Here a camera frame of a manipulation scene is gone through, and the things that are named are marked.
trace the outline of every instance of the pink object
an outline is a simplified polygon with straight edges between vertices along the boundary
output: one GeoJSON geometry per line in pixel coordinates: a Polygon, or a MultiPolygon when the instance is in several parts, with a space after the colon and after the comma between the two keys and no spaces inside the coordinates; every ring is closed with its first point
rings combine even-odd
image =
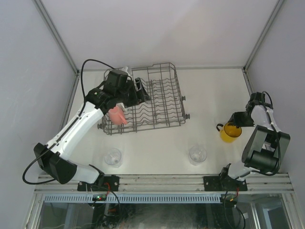
{"type": "Polygon", "coordinates": [[[113,124],[115,125],[127,124],[127,121],[124,116],[124,112],[120,107],[115,106],[113,109],[109,110],[108,114],[113,124]]]}

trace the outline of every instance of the mug handle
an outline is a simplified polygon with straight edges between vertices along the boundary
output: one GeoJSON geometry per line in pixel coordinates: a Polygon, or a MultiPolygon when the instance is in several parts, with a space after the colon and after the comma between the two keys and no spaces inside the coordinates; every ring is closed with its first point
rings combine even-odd
{"type": "Polygon", "coordinates": [[[217,125],[216,125],[216,129],[217,129],[218,131],[220,131],[220,129],[218,128],[218,126],[223,127],[224,125],[223,125],[223,124],[221,124],[221,123],[219,123],[219,124],[217,124],[217,125]]]}
{"type": "Polygon", "coordinates": [[[123,124],[127,125],[127,121],[126,121],[125,117],[122,114],[120,114],[120,113],[119,113],[119,117],[122,119],[123,124]]]}

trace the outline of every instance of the wire dish rack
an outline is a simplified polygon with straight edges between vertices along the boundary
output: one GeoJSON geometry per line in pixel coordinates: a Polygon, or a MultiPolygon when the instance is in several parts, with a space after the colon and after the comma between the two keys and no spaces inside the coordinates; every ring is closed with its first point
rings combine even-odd
{"type": "MultiPolygon", "coordinates": [[[[104,73],[104,80],[110,70],[104,73]]],[[[127,125],[114,125],[105,115],[98,129],[108,135],[181,126],[190,118],[185,113],[178,76],[172,63],[158,63],[148,67],[132,68],[132,79],[140,77],[151,100],[125,109],[127,125]]]]}

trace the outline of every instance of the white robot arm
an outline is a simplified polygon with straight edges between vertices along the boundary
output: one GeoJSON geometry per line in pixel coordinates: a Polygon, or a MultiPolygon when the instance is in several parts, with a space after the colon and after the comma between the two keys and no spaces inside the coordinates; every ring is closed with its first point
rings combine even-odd
{"type": "Polygon", "coordinates": [[[46,145],[38,143],[35,146],[36,159],[24,171],[23,181],[37,184],[28,182],[25,174],[38,161],[40,168],[61,184],[70,180],[94,183],[99,177],[103,177],[102,171],[92,165],[83,166],[69,161],[77,143],[117,103],[130,107],[148,100],[150,97],[140,78],[135,79],[134,83],[126,70],[111,70],[106,81],[88,92],[84,104],[65,127],[46,145]]]}
{"type": "Polygon", "coordinates": [[[228,167],[228,176],[244,180],[250,173],[272,176],[279,171],[281,159],[287,150],[290,135],[281,132],[273,117],[273,104],[267,92],[253,93],[245,112],[236,112],[229,122],[236,126],[255,126],[242,160],[228,167]],[[265,94],[270,104],[265,102],[265,94]]]}

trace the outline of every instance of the clear glass cup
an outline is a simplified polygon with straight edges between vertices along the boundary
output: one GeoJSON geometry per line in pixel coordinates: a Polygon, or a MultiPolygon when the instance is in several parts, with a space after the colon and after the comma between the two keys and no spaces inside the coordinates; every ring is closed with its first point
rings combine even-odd
{"type": "Polygon", "coordinates": [[[200,165],[205,161],[207,157],[207,152],[205,148],[201,145],[193,146],[189,152],[190,163],[194,166],[200,165]]]}
{"type": "Polygon", "coordinates": [[[110,166],[120,167],[122,165],[122,154],[121,154],[120,150],[118,150],[116,148],[110,149],[106,153],[106,155],[104,157],[104,161],[106,162],[106,164],[108,164],[110,166]]]}

